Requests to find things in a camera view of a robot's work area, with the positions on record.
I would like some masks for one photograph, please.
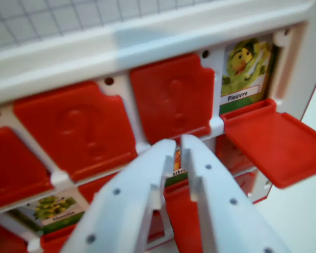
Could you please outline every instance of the plastic game piece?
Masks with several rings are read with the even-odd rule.
[[[215,155],[233,175],[253,166],[253,163],[225,134],[216,137],[215,145]]]
[[[137,156],[122,98],[105,95],[94,81],[21,99],[14,113],[74,181]]]
[[[58,231],[41,236],[40,244],[43,248],[43,253],[58,253],[69,238],[71,232],[75,229],[75,225],[60,229]]]
[[[115,175],[117,175],[117,173],[83,184],[78,187],[78,190],[84,196],[86,201],[91,203],[93,201],[95,193],[98,192]],[[147,238],[147,242],[148,243],[152,242],[161,237],[164,237],[164,225],[163,225],[162,217],[160,216],[159,211],[153,211],[150,232],[149,232],[149,237]]]
[[[99,178],[95,181],[85,183],[78,187],[80,193],[84,196],[88,203],[93,201],[95,193],[97,193],[106,183],[109,182],[117,173]]]
[[[0,253],[27,253],[27,243],[0,226]]]
[[[211,133],[214,71],[186,54],[130,72],[141,122],[150,144],[189,133]]]
[[[248,194],[252,191],[255,183],[255,173],[247,172],[234,178],[244,193]]]
[[[190,199],[189,181],[165,188],[166,209],[180,253],[202,253],[198,208]]]
[[[272,99],[221,115],[227,137],[277,187],[316,174],[316,131]]]
[[[52,188],[39,159],[10,128],[0,128],[0,207]]]

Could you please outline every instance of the cartoon character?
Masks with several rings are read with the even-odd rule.
[[[260,53],[261,59],[255,65]],[[221,96],[240,91],[249,87],[260,75],[265,74],[266,66],[263,63],[270,54],[270,45],[260,45],[256,38],[239,42],[227,60],[227,73],[222,79]]]
[[[64,197],[58,198],[56,196],[49,196],[38,201],[37,206],[32,206],[27,204],[27,206],[32,206],[35,209],[33,216],[35,220],[46,220],[53,218],[56,214],[67,210],[71,205],[75,204],[76,201],[73,198]]]

